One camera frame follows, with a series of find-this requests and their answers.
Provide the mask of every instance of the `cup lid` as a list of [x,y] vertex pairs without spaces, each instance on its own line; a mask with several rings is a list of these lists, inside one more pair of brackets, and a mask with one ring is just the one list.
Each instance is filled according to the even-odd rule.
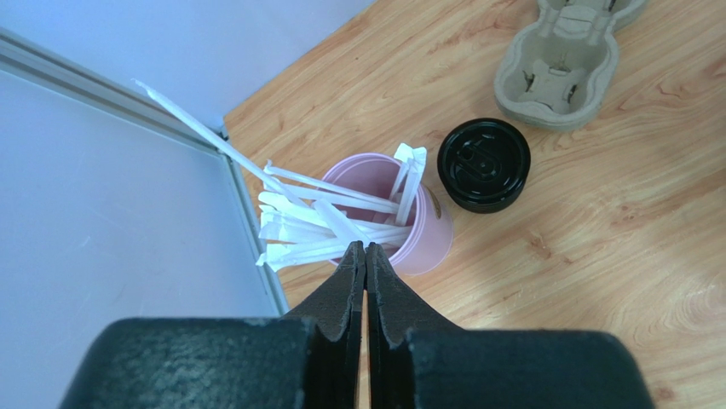
[[530,162],[519,130],[499,119],[480,118],[459,125],[441,144],[439,177],[458,205],[493,213],[519,196]]

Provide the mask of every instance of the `paper cup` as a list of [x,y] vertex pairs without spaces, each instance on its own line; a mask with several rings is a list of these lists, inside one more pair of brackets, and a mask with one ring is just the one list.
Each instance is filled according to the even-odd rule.
[[[323,181],[387,199],[398,174],[400,162],[381,153],[360,153],[333,166]],[[337,206],[351,219],[381,222],[386,217],[372,210]],[[389,260],[398,274],[428,273],[441,264],[451,250],[453,223],[447,209],[423,183],[413,200],[407,226],[413,226],[403,246],[389,253]]]

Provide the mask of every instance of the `wooden floor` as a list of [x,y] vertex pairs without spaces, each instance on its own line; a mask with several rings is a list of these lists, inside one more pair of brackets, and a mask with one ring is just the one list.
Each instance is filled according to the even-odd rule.
[[[503,117],[494,74],[537,10],[378,0],[232,111],[231,141],[317,177],[354,153],[426,146],[423,181],[456,236],[437,269],[405,278],[421,297],[467,328],[612,332],[659,406],[726,407],[726,2],[650,2],[616,34],[598,119],[568,133],[514,123],[532,149],[524,192],[472,214],[445,193],[437,149],[466,120]],[[331,272],[280,271],[291,305]]]

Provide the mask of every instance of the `logo on cup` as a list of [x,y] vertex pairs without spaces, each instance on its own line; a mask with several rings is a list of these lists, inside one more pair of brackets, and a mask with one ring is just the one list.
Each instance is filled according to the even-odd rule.
[[431,192],[431,189],[428,186],[426,187],[426,190],[429,191],[429,196],[431,197],[431,203],[434,204],[434,209],[436,210],[436,219],[441,219],[441,204],[439,203],[439,199],[436,197],[436,195]]

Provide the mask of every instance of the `cardboard cup holder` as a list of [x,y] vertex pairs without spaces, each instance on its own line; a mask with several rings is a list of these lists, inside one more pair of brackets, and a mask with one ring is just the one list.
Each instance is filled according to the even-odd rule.
[[619,61],[613,33],[648,0],[538,0],[539,18],[517,33],[494,79],[508,117],[575,130],[600,111]]

